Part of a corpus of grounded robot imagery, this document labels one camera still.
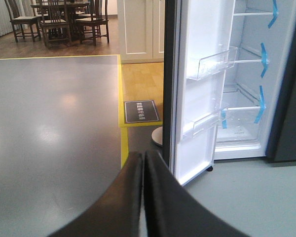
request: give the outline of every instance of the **white cabinet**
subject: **white cabinet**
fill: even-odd
[[[117,1],[122,63],[162,62],[165,0]]]

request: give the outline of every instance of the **yellow tape line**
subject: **yellow tape line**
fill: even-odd
[[[0,58],[0,60],[11,60],[11,59],[34,59],[34,58],[76,58],[76,57],[102,57],[102,56],[119,56],[119,54],[104,54],[104,55],[77,55],[77,56],[50,56],[50,57],[32,57],[32,58]]]
[[[121,166],[125,164],[128,157],[128,127],[142,127],[142,126],[159,126],[162,121],[157,122],[137,122],[125,123],[124,120],[124,97],[123,97],[123,80],[122,80],[122,65],[120,55],[117,56],[118,61],[118,126],[121,129]]]
[[[120,161],[120,166],[121,168],[124,166],[127,157],[128,157],[128,131],[127,127],[121,127],[120,128],[120,133],[121,133],[121,161]]]

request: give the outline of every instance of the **wooden floor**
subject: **wooden floor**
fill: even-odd
[[[122,65],[124,101],[154,100],[163,118],[163,63]]]
[[[26,38],[25,41],[19,39],[16,43],[13,33],[10,33],[0,37],[0,59],[120,54],[117,16],[109,18],[109,30],[109,44],[106,37],[103,37],[97,39],[96,46],[92,41],[80,44],[76,40],[71,47],[60,45],[50,49],[45,47],[42,40],[32,42],[31,38]],[[123,64],[122,78],[124,101],[154,100],[162,119],[163,63]]]
[[[25,41],[18,38],[19,42],[14,40],[13,33],[0,37],[0,58],[27,58],[27,57],[55,57],[55,56],[81,56],[81,55],[110,55],[119,54],[118,39],[118,20],[117,16],[109,18],[110,43],[107,38],[97,38],[97,45],[94,46],[91,40],[86,40],[83,44],[75,40],[71,47],[66,45],[54,46],[48,49],[43,40],[36,38],[32,42],[30,37]]]

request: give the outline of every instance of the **refrigerator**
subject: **refrigerator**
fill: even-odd
[[[214,160],[276,160],[296,94],[296,0],[168,1],[165,39],[163,156],[177,180]]]

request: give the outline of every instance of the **gray epoxy floor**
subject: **gray epoxy floor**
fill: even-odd
[[[162,148],[157,146],[151,138],[152,132],[159,126],[128,127],[128,149],[145,155],[148,150],[158,150],[162,154]]]
[[[128,128],[129,149],[160,149],[151,141],[158,126]],[[204,207],[252,237],[296,237],[296,162],[261,158],[216,161],[185,186]],[[144,210],[141,237],[147,236]]]
[[[0,60],[0,237],[46,236],[120,170],[117,56]]]

